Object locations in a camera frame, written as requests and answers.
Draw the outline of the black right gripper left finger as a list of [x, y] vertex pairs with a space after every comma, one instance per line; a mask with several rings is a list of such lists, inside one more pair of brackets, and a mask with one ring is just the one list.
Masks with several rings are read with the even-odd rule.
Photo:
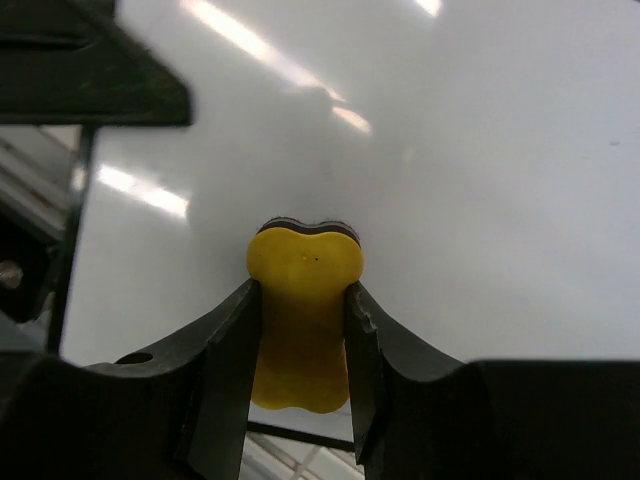
[[235, 479], [261, 333], [260, 288], [114, 363], [1, 353], [5, 479]]

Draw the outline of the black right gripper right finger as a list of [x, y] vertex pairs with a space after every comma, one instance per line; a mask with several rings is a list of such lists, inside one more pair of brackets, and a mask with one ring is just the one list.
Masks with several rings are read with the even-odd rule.
[[369, 479], [635, 479], [635, 361], [460, 362], [360, 284], [345, 296], [356, 459]]

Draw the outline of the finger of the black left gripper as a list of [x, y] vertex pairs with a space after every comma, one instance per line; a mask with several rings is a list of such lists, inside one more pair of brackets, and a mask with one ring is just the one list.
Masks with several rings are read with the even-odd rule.
[[2, 124], [191, 124], [187, 86], [116, 23], [115, 6], [2, 2]]

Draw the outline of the yellow bone-shaped eraser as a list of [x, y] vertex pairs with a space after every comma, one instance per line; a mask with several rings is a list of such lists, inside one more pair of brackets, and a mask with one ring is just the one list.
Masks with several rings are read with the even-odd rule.
[[364, 270], [358, 235], [339, 221], [275, 217], [250, 241], [246, 265], [262, 301], [252, 402], [318, 414], [340, 409], [350, 397], [345, 295]]

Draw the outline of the small black-framed whiteboard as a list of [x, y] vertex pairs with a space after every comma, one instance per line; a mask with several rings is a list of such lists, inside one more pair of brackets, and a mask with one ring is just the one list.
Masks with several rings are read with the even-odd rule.
[[444, 352], [639, 354], [635, 1], [122, 1], [186, 129], [94, 144], [61, 352], [213, 309], [269, 219], [350, 225], [363, 283]]

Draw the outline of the aluminium table frame rail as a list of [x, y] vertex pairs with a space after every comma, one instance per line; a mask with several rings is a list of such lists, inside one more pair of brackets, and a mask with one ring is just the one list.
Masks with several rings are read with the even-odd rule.
[[1, 127], [1, 205], [55, 240], [86, 183], [80, 136], [78, 125]]

